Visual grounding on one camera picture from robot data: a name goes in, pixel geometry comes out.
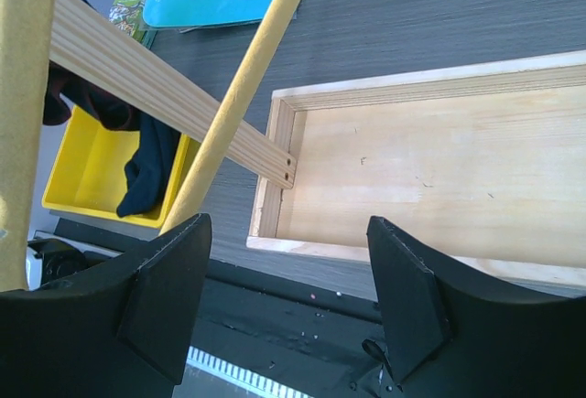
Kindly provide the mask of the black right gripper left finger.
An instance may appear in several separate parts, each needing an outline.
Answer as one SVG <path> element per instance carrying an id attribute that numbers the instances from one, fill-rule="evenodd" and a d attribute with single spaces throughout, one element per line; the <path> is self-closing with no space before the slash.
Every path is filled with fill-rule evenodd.
<path id="1" fill-rule="evenodd" d="M 4 397 L 169 397 L 183 378 L 212 246 L 197 214 L 34 291 L 1 295 Z"/>

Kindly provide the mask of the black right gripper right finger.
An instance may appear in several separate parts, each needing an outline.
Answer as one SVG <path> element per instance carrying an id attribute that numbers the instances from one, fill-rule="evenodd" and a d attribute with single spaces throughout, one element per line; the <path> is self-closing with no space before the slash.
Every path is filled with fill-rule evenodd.
<path id="1" fill-rule="evenodd" d="M 392 222 L 367 227 L 385 345 L 406 397 L 582 397 L 585 300 L 506 282 Z"/>

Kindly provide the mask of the navy maroon tank top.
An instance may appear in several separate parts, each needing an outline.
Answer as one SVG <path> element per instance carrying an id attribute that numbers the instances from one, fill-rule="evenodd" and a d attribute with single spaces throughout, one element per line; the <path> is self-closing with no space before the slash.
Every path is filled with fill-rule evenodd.
<path id="1" fill-rule="evenodd" d="M 125 164 L 126 193 L 116 208 L 123 218 L 146 213 L 165 195 L 180 133 L 78 75 L 51 62 L 42 123 L 64 124 L 71 117 L 66 100 L 79 105 L 107 130 L 139 132 L 139 145 Z"/>

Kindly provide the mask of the yellow clothes hanger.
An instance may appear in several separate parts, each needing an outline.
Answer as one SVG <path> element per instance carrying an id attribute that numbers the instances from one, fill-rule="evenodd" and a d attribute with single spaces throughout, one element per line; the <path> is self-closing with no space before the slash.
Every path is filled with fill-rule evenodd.
<path id="1" fill-rule="evenodd" d="M 201 206 L 221 162 L 290 188 L 294 159 L 244 122 L 300 0 L 273 0 L 221 101 L 119 32 L 81 0 L 1 0 L 1 287 L 27 288 L 26 248 L 49 65 L 146 111 L 201 148 L 166 219 Z"/>

